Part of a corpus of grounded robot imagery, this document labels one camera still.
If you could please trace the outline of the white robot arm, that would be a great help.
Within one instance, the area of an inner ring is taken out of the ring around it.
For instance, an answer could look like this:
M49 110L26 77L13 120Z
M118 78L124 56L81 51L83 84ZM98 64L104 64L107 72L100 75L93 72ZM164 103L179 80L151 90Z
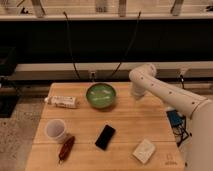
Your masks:
M129 72L131 93L140 99L145 91L160 98L192 120L192 139L185 171L213 171L213 100L156 78L154 64L146 63Z

